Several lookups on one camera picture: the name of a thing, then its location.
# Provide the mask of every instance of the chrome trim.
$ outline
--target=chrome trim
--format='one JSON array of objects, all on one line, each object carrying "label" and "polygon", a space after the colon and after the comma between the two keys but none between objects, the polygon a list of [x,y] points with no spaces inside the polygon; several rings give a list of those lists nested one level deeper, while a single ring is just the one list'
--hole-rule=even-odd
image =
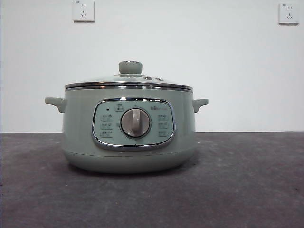
[{"label": "chrome trim", "polygon": [[175,90],[183,91],[188,93],[193,93],[192,90],[180,89],[180,88],[169,88],[169,87],[159,87],[159,86],[133,86],[133,85],[115,85],[115,86],[85,86],[85,87],[74,87],[67,88],[65,91],[71,90],[82,90],[82,89],[159,89],[159,90]]},{"label": "chrome trim", "polygon": [[[116,144],[110,144],[110,143],[105,143],[101,140],[98,139],[94,132],[94,123],[95,123],[95,116],[96,116],[96,111],[97,107],[101,103],[105,102],[111,102],[111,101],[147,101],[147,102],[162,102],[165,103],[169,106],[172,114],[172,123],[173,123],[173,132],[171,136],[160,143],[155,143],[155,144],[148,144],[148,145],[116,145]],[[170,102],[162,99],[156,99],[156,98],[147,98],[147,97],[121,97],[121,98],[111,98],[111,99],[104,99],[101,100],[97,103],[97,105],[94,108],[94,114],[93,114],[93,121],[92,121],[92,137],[94,139],[94,142],[101,146],[102,148],[106,150],[114,150],[114,151],[146,151],[146,150],[154,150],[158,149],[161,147],[164,147],[170,143],[170,141],[174,138],[176,132],[176,124],[175,124],[175,114],[174,114],[174,109],[173,106],[170,104]]]},{"label": "chrome trim", "polygon": [[121,61],[121,63],[140,63],[140,62],[127,60],[127,61]]},{"label": "chrome trim", "polygon": [[179,88],[185,90],[193,90],[192,87],[187,85],[170,84],[170,83],[157,83],[157,82],[82,82],[72,83],[65,86],[65,89],[76,88],[76,87],[91,87],[91,86],[156,86],[165,88]]},{"label": "chrome trim", "polygon": [[117,75],[114,75],[114,76],[119,76],[119,77],[127,77],[127,78],[132,78],[132,77],[144,77],[146,75],[142,75],[142,74],[117,74]]}]

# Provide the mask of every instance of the stainless steel rim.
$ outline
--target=stainless steel rim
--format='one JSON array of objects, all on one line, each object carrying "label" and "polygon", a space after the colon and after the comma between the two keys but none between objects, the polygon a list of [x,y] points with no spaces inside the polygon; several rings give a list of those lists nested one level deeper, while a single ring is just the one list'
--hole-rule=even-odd
[{"label": "stainless steel rim", "polygon": [[193,88],[186,85],[168,84],[168,83],[151,83],[151,82],[82,82],[72,83],[65,86],[65,89],[85,87],[110,87],[110,86],[136,86],[136,87],[157,87],[157,88],[177,88],[192,91]]},{"label": "stainless steel rim", "polygon": [[159,86],[134,86],[134,85],[114,85],[114,86],[85,86],[85,87],[72,87],[66,88],[66,91],[71,90],[82,90],[82,89],[159,89],[159,90],[175,90],[175,91],[183,91],[188,93],[193,93],[192,90],[188,89],[180,89],[180,88],[171,88],[171,87],[159,87]]}]

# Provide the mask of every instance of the pot base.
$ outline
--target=pot base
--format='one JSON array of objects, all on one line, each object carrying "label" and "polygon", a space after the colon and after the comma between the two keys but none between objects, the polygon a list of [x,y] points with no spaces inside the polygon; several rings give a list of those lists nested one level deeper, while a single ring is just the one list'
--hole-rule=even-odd
[{"label": "pot base", "polygon": [[181,152],[148,155],[106,157],[64,151],[66,159],[81,169],[104,173],[141,173],[176,167],[188,160],[195,149]]}]

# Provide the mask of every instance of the glass lid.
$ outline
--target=glass lid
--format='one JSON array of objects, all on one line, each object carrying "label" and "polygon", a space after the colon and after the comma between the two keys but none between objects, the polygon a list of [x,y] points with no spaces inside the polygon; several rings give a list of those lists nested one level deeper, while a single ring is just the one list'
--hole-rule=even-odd
[{"label": "glass lid", "polygon": [[101,80],[72,83],[65,86],[67,90],[72,89],[94,89],[106,88],[107,86],[130,86],[132,87],[164,87],[177,88],[192,91],[192,87],[179,85],[159,77],[142,75],[143,65],[137,61],[123,61],[119,65],[120,74],[104,77]]}]

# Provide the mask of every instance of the table surface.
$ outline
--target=table surface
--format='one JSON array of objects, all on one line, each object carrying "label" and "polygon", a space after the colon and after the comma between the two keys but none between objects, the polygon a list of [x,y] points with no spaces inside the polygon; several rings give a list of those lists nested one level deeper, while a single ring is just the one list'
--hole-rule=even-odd
[{"label": "table surface", "polygon": [[69,165],[61,137],[1,134],[1,227],[304,227],[304,132],[196,133],[185,164],[133,175]]}]

